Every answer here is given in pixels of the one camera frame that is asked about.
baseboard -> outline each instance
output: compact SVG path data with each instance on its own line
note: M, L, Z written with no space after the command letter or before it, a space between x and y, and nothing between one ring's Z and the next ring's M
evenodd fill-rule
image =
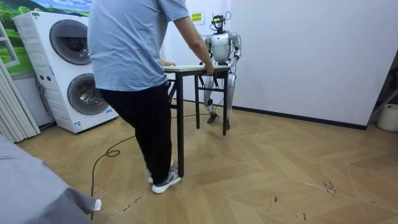
M191 103L195 102L192 100L184 100L184 101L191 102ZM252 113L266 114L266 115L271 115L271 116L278 116L278 117L282 117L282 118L298 119L298 120L302 120L302 121L309 121L309 122L320 123L320 124L329 124L329 125L334 125L334 126L339 126L339 127L344 127L344 128L363 130L363 131L365 131L368 128L366 125L351 124L351 123L345 123L345 122L340 122L340 121L331 121L331 120L320 119L320 118L311 118L311 117L307 117L307 116L279 113L279 112L259 110L259 109L253 109L253 108L245 108L242 106L232 106L232 109L240 110L240 111L247 111L247 112L252 112Z

white sneaker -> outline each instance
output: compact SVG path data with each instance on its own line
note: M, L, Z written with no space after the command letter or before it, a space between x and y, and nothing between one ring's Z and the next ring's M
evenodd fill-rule
M178 168L171 168L169 176L161 184L153 185L152 191L161 194L165 192L171 185L178 183L181 178L178 176Z
M171 161L171 163L170 163L170 167L173 166L173 163L174 163L174 160L172 159L172 161ZM149 173L148 176L149 176L149 177L148 177L148 183L153 184L153 183L154 183L154 180L152 179L152 174Z

circular door window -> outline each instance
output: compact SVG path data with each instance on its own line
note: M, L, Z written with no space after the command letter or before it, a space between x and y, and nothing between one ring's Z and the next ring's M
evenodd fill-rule
M77 76L68 87L68 101L82 114L99 114L108 108L100 91L95 88L94 75L90 73Z
M75 65L90 63L87 48L87 26L71 19L56 22L50 31L54 51Z

poster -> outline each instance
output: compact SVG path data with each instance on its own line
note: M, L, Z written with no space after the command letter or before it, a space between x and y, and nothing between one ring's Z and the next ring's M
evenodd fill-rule
M0 20L6 30L20 64L8 68L9 73L33 72L33 66L19 37L12 18L30 11L88 16L91 0L0 0ZM0 45L0 57L4 63L11 61L5 46Z

stacked washer and dryer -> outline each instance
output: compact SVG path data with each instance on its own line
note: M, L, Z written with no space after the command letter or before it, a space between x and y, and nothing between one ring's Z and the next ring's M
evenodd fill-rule
M58 126L78 133L118 116L95 88L87 17L29 12L14 22Z

